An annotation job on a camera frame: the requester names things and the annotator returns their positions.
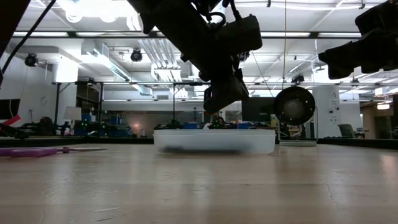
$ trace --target fluorescent light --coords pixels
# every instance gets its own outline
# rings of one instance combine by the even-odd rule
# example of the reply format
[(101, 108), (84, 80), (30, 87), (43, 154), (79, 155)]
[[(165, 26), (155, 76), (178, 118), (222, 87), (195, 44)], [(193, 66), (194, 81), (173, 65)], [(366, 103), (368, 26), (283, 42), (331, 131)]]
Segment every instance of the fluorescent light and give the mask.
[(130, 85), (130, 83), (128, 82), (108, 82), (108, 83), (104, 83), (104, 85)]
[(104, 32), (77, 32), (76, 35), (79, 37), (92, 37), (105, 34)]
[(138, 85), (173, 85), (172, 82), (132, 82), (130, 84), (138, 84)]
[(271, 7), (304, 10), (304, 11), (334, 11), (334, 10), (347, 10), (347, 9), (359, 9), (359, 6), (344, 6), (344, 7), (303, 7), (303, 6), (284, 6), (281, 4), (272, 4)]
[[(15, 32), (13, 37), (25, 37), (27, 32)], [(33, 32), (31, 37), (68, 37), (67, 32)]]
[[(145, 38), (148, 35), (142, 32), (76, 32), (78, 37), (113, 37), (113, 38), (125, 38), (125, 37), (135, 37), (135, 38)], [(164, 37), (161, 32), (156, 32), (159, 37)]]
[(104, 101), (107, 101), (107, 102), (122, 102), (122, 101), (128, 101), (128, 100), (104, 100)]
[(318, 34), (319, 37), (362, 37), (359, 32), (342, 32), (342, 33), (332, 33), (332, 32), (321, 32)]
[[(286, 32), (286, 37), (309, 37), (309, 32)], [(261, 32), (261, 37), (285, 37), (284, 32)]]
[(378, 110), (388, 110), (390, 109), (390, 104), (386, 104), (386, 105), (378, 105), (377, 106)]
[(246, 82), (254, 82), (258, 77), (243, 77), (243, 81)]

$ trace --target computer monitor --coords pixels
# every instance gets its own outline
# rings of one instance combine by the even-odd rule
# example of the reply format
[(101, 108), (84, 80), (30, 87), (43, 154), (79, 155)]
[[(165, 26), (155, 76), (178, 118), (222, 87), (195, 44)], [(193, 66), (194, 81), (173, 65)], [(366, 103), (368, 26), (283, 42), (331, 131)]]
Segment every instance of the computer monitor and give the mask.
[(242, 101), (242, 119), (252, 122), (270, 122), (274, 113), (274, 98), (250, 97)]

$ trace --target black camera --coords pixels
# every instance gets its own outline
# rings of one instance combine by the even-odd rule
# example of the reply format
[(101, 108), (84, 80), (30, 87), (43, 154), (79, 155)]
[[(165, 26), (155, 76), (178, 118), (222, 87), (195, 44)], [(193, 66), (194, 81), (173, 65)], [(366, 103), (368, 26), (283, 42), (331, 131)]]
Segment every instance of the black camera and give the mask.
[(142, 60), (141, 49), (134, 49), (130, 58), (133, 62), (140, 62)]
[(25, 58), (25, 65), (29, 67), (36, 67), (39, 65), (39, 60), (37, 59), (36, 54), (28, 54)]
[(355, 24), (362, 38), (319, 54), (319, 59), (328, 64), (329, 78), (346, 78), (356, 67), (363, 73), (397, 69), (398, 0), (371, 8), (358, 16)]

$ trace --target wire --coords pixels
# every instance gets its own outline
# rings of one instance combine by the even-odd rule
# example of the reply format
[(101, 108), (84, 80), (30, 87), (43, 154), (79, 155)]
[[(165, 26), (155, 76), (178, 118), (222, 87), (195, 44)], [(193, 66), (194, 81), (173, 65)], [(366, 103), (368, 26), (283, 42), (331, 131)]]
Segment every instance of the wire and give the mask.
[(282, 90), (284, 89), (284, 84), (285, 84), (285, 72), (286, 72), (286, 32), (287, 32), (287, 0), (285, 0), (285, 46), (284, 46), (284, 73), (282, 76)]
[(12, 99), (10, 99), (10, 114), (11, 114), (11, 118), (13, 118), (14, 115), (13, 115), (12, 110), (11, 110), (11, 102), (12, 102)]
[(223, 27), (226, 23), (226, 17), (222, 12), (211, 12), (209, 13), (209, 16), (210, 18), (212, 16), (220, 16), (223, 19), (220, 23), (218, 23), (218, 27)]
[(267, 83), (267, 80), (266, 80), (266, 78), (264, 78), (264, 76), (263, 76), (263, 74), (262, 74), (262, 71), (261, 71), (260, 65), (259, 65), (259, 64), (258, 64), (258, 62), (257, 62), (256, 56), (254, 55), (254, 52), (253, 52), (253, 51), (251, 51), (251, 53), (253, 54), (254, 61), (255, 61), (255, 62), (256, 62), (256, 64), (257, 64), (257, 68), (259, 68), (259, 71), (260, 71), (261, 77), (262, 77), (262, 79), (264, 79), (264, 82), (266, 83), (266, 86), (267, 86), (267, 89), (268, 89), (269, 93), (271, 94), (271, 96), (272, 96), (272, 97), (274, 97), (274, 95), (272, 94), (272, 91), (271, 91), (271, 89), (270, 89), (270, 88), (269, 88), (269, 86), (268, 86), (268, 83)]
[(242, 17), (241, 17), (241, 15), (240, 15), (239, 11), (236, 9), (235, 0), (229, 0), (229, 2), (231, 3), (231, 9), (232, 9), (232, 11), (233, 11), (233, 13), (234, 13), (235, 19), (236, 19), (237, 21), (240, 20), (240, 19), (242, 19)]
[(1, 67), (0, 67), (0, 89), (1, 89), (1, 84), (2, 81), (4, 80), (4, 74), (2, 73)]
[(2, 73), (5, 74), (9, 64), (11, 63), (12, 58), (15, 56), (15, 54), (18, 52), (18, 50), (24, 45), (24, 43), (26, 42), (26, 40), (30, 37), (30, 35), (33, 33), (33, 31), (36, 30), (36, 28), (39, 26), (39, 24), (42, 22), (43, 18), (45, 17), (45, 15), (49, 12), (49, 10), (51, 9), (51, 7), (55, 4), (55, 2), (57, 2), (57, 0), (52, 0), (50, 2), (50, 4), (48, 4), (48, 6), (44, 9), (43, 13), (40, 15), (40, 17), (37, 19), (37, 21), (35, 22), (35, 24), (32, 26), (32, 28), (30, 28), (30, 30), (28, 31), (28, 33), (26, 34), (26, 36), (19, 42), (19, 44), (14, 48), (14, 50), (12, 51), (12, 53), (10, 54), (10, 56), (8, 57), (6, 63), (4, 64), (3, 68), (2, 68)]
[(23, 84), (23, 86), (22, 86), (21, 101), (22, 101), (22, 97), (24, 96), (25, 84), (26, 84), (26, 80), (27, 80), (27, 72), (28, 72), (28, 71), (29, 71), (29, 67), (26, 67), (25, 80), (24, 80), (24, 84)]

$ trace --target round black object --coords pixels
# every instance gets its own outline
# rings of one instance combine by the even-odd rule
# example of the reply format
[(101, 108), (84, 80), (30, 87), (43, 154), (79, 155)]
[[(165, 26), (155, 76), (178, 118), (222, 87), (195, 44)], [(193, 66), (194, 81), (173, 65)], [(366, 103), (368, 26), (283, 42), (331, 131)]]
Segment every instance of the round black object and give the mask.
[(38, 65), (39, 60), (35, 54), (29, 54), (25, 59), (25, 65), (29, 67), (36, 67)]
[(140, 62), (142, 60), (141, 49), (134, 49), (130, 58), (133, 62)]
[(315, 99), (301, 87), (293, 86), (282, 90), (275, 98), (274, 113), (279, 121), (289, 125), (306, 123), (315, 112)]

